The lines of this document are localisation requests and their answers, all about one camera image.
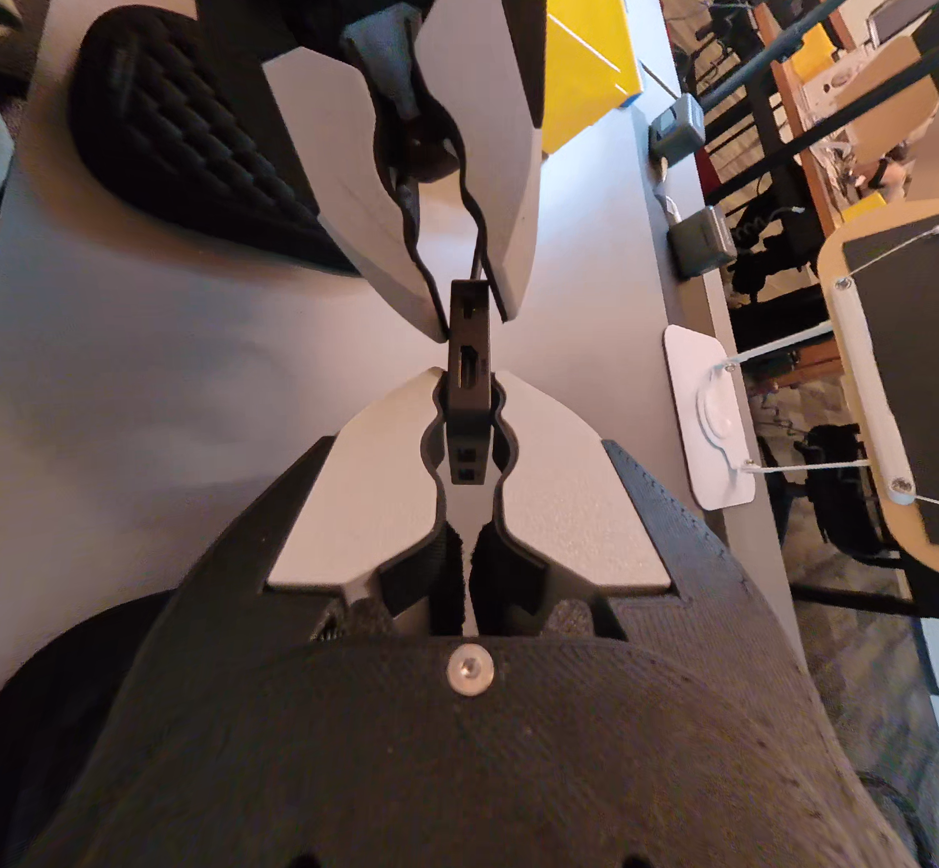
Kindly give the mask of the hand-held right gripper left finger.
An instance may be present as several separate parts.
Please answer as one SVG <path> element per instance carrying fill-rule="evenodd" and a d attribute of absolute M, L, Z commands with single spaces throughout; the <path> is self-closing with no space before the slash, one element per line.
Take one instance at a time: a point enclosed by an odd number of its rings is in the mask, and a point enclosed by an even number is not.
<path fill-rule="evenodd" d="M 432 366 L 341 429 L 267 578 L 277 591 L 378 591 L 380 572 L 445 522 L 440 384 Z"/>

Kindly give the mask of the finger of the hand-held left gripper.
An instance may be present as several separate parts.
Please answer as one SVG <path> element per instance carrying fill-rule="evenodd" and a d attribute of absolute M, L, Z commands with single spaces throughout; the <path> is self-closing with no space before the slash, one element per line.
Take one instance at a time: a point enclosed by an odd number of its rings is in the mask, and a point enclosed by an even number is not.
<path fill-rule="evenodd" d="M 436 288 L 415 258 L 413 226 L 376 161 L 377 110 L 353 65 L 298 47 L 262 66 L 318 206 L 359 275 L 432 341 L 448 339 Z"/>
<path fill-rule="evenodd" d="M 414 44 L 425 89 L 455 126 L 461 191 L 505 321 L 530 283 L 542 133 L 532 119 L 501 0 L 436 0 Z"/>

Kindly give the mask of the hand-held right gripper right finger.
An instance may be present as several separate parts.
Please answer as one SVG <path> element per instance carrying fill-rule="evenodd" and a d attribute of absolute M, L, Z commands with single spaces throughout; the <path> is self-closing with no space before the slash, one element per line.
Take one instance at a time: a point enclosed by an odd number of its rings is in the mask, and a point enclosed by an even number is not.
<path fill-rule="evenodd" d="M 495 382 L 510 451 L 496 517 L 508 540 L 593 587 L 670 587 L 596 431 L 512 373 Z"/>

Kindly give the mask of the black usb hub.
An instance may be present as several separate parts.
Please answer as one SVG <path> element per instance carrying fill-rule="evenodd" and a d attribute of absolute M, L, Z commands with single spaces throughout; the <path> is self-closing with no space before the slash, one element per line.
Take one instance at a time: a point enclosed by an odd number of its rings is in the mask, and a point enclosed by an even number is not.
<path fill-rule="evenodd" d="M 452 486 L 483 486 L 492 434 L 490 290 L 479 248 L 451 284 L 447 368 L 441 385 L 445 460 Z"/>

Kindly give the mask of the yellow plastic bin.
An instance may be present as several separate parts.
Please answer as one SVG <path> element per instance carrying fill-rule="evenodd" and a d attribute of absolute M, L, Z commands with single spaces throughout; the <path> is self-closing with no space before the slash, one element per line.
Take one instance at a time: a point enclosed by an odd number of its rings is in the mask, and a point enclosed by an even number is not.
<path fill-rule="evenodd" d="M 546 0 L 543 152 L 552 155 L 642 92 L 626 0 Z"/>

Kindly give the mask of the black textured wrist pad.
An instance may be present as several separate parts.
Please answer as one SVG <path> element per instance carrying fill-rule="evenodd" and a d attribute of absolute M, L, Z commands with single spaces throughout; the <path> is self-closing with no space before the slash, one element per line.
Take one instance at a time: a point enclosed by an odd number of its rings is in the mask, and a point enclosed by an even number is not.
<path fill-rule="evenodd" d="M 75 58 L 67 125 L 95 180 L 145 214 L 359 276 L 234 115 L 195 19 L 153 5 L 97 17 Z"/>

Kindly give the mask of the light panel stand pole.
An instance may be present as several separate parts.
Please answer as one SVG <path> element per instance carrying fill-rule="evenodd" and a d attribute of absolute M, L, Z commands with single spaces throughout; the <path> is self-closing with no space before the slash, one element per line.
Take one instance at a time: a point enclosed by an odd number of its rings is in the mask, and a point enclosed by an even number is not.
<path fill-rule="evenodd" d="M 739 88 L 745 87 L 751 80 L 759 80 L 772 63 L 784 62 L 790 59 L 795 52 L 802 48 L 805 35 L 832 13 L 837 12 L 839 7 L 846 1 L 848 0 L 821 0 L 805 16 L 781 30 L 774 40 L 764 46 L 747 62 L 739 65 L 726 82 L 703 94 L 698 99 L 701 110 L 705 114 L 709 113 L 725 99 L 732 96 Z"/>

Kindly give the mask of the black pole with round disc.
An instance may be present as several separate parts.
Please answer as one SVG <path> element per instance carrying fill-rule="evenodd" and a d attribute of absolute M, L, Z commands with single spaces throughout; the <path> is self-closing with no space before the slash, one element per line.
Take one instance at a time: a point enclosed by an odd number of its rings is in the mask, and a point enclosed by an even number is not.
<path fill-rule="evenodd" d="M 705 203 L 712 206 L 728 196 L 744 189 L 750 183 L 758 181 L 767 174 L 781 168 L 787 160 L 810 149 L 831 134 L 845 128 L 888 100 L 913 87 L 918 82 L 931 77 L 938 69 L 938 47 L 929 50 L 920 60 L 911 64 L 877 85 L 843 109 L 822 119 L 804 134 L 781 145 L 778 149 L 764 156 L 760 161 L 743 170 L 732 179 L 720 184 L 718 188 L 705 196 Z"/>

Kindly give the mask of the black board with wooden rim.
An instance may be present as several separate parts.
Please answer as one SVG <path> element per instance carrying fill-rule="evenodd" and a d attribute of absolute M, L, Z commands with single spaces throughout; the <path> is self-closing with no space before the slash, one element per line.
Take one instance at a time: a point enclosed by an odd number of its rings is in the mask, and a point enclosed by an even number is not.
<path fill-rule="evenodd" d="M 936 570 L 938 287 L 936 199 L 899 202 L 846 223 L 817 262 L 889 532 Z"/>

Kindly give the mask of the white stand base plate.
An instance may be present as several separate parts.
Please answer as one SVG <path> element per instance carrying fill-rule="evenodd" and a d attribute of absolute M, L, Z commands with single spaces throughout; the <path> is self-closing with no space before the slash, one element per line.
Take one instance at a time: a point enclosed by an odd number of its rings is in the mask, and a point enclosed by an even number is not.
<path fill-rule="evenodd" d="M 755 499 L 755 476 L 729 357 L 712 337 L 668 325 L 663 345 L 687 472 L 698 506 L 723 510 Z"/>

